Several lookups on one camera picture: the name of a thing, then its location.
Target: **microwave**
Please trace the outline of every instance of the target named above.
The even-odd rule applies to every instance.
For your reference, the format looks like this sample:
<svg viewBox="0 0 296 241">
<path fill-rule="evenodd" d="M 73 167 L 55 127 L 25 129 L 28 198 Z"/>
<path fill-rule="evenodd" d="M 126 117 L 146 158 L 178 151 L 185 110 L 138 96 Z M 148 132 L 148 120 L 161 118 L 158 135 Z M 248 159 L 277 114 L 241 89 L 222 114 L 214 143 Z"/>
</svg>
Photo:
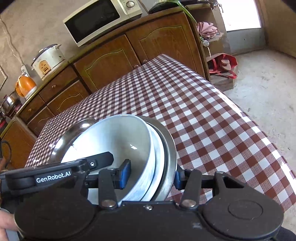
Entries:
<svg viewBox="0 0 296 241">
<path fill-rule="evenodd" d="M 142 10 L 136 0 L 91 0 L 65 18 L 63 23 L 80 47 L 141 15 Z"/>
</svg>

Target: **concrete floor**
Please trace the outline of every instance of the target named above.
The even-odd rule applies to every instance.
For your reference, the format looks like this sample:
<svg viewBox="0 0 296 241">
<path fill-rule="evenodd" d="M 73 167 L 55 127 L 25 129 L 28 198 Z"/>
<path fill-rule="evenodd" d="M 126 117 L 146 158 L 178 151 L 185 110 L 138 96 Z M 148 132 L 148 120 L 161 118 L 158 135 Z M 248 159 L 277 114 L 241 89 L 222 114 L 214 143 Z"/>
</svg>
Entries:
<svg viewBox="0 0 296 241">
<path fill-rule="evenodd" d="M 225 94 L 267 134 L 296 172 L 296 58 L 273 50 L 237 56 L 239 75 Z M 296 233 L 296 207 L 285 213 Z"/>
</svg>

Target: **microwave knob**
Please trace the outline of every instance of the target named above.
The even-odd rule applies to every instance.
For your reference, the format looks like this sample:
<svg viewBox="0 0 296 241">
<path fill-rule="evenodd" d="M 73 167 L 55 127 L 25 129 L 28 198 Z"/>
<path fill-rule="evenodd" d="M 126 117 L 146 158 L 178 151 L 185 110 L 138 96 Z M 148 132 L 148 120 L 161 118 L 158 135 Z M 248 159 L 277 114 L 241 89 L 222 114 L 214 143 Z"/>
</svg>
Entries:
<svg viewBox="0 0 296 241">
<path fill-rule="evenodd" d="M 128 8 L 132 8 L 133 6 L 135 6 L 135 2 L 133 2 L 133 1 L 128 1 L 128 2 L 126 3 L 126 6 L 127 6 Z"/>
</svg>

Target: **brown and white tablecloth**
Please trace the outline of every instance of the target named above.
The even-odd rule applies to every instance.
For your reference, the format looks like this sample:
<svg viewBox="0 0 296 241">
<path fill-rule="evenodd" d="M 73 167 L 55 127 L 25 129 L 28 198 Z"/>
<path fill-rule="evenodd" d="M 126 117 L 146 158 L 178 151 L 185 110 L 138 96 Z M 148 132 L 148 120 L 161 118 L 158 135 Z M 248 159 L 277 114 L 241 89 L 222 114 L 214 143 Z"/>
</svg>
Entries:
<svg viewBox="0 0 296 241">
<path fill-rule="evenodd" d="M 264 132 L 230 99 L 178 61 L 160 55 L 47 122 L 26 163 L 46 164 L 58 139 L 86 117 L 149 116 L 172 134 L 178 164 L 203 174 L 224 171 L 265 193 L 287 210 L 296 180 Z M 181 192 L 172 187 L 168 198 Z M 201 202 L 212 197 L 204 189 Z"/>
</svg>

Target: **screw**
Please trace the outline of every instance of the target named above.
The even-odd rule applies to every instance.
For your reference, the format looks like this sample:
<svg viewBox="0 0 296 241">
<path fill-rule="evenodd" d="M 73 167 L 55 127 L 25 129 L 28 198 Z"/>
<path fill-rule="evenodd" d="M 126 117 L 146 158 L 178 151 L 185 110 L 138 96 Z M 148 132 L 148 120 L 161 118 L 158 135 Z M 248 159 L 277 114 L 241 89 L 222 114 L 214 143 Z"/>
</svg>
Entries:
<svg viewBox="0 0 296 241">
<path fill-rule="evenodd" d="M 148 210 L 148 211 L 151 211 L 151 210 L 153 209 L 153 207 L 152 207 L 151 205 L 148 205 L 148 204 L 146 204 L 146 205 L 144 206 L 144 208 L 145 208 L 146 210 Z"/>
<path fill-rule="evenodd" d="M 185 208 L 194 207 L 197 203 L 194 200 L 191 199 L 185 199 L 182 201 L 181 206 Z"/>
<path fill-rule="evenodd" d="M 116 205 L 116 202 L 113 200 L 107 199 L 107 200 L 102 201 L 101 204 L 103 207 L 114 207 Z"/>
</svg>

